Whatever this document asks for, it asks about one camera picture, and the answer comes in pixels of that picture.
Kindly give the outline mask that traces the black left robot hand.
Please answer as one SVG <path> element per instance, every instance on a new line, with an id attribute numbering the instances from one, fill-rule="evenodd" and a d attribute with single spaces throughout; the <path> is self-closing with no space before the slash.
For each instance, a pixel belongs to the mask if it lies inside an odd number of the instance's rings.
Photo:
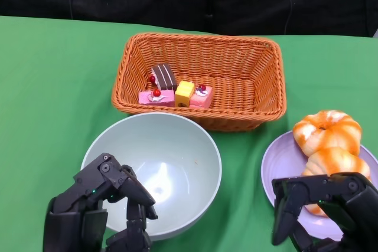
<path id="1" fill-rule="evenodd" d="M 103 238 L 103 202 L 127 199 L 126 229 Z M 146 221 L 158 218 L 155 200 L 132 167 L 102 153 L 74 176 L 74 184 L 52 198 L 44 223 L 43 251 L 149 251 Z"/>

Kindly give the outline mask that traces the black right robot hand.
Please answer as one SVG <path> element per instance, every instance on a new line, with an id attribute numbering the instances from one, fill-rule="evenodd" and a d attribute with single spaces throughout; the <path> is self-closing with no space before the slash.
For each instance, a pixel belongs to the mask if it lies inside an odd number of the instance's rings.
<path id="1" fill-rule="evenodd" d="M 377 251 L 377 189 L 362 174 L 274 179 L 272 244 L 290 238 L 297 251 Z M 340 241 L 313 241 L 298 217 L 305 205 L 318 205 L 343 232 Z"/>

